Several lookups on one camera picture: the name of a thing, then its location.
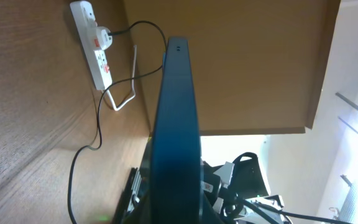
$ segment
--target dark blue panel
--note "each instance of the dark blue panel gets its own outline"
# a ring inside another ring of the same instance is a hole
[[[187,40],[171,37],[155,117],[151,223],[199,223],[201,146]]]

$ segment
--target white power strip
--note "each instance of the white power strip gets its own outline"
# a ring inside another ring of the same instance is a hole
[[[97,90],[105,90],[112,83],[109,65],[107,64],[104,50],[94,50],[94,46],[91,46],[91,41],[88,37],[88,29],[98,26],[92,5],[87,1],[76,1],[70,3],[70,7],[92,73],[94,85]]]

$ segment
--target white label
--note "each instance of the white label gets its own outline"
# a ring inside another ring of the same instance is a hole
[[[203,189],[209,193],[212,193],[212,191],[214,190],[214,186],[209,183],[206,183],[204,181],[201,181],[201,189]]]

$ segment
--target power outlet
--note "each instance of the power outlet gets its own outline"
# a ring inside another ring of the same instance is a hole
[[[70,7],[92,73],[94,85],[97,90],[105,90],[112,83],[106,55],[103,50],[93,50],[95,46],[98,47],[99,43],[97,39],[91,41],[87,33],[88,29],[98,26],[92,5],[87,1],[76,1],[70,3]]]

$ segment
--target power strip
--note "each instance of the power strip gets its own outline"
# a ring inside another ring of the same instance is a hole
[[[88,31],[98,26],[92,5],[87,1],[76,1],[70,3],[70,7],[92,73],[94,85],[97,90],[105,90],[111,85],[112,79],[104,50],[94,49],[95,47],[99,47],[98,39],[95,38],[91,41],[89,37]],[[106,35],[105,38],[112,41],[112,37]]]

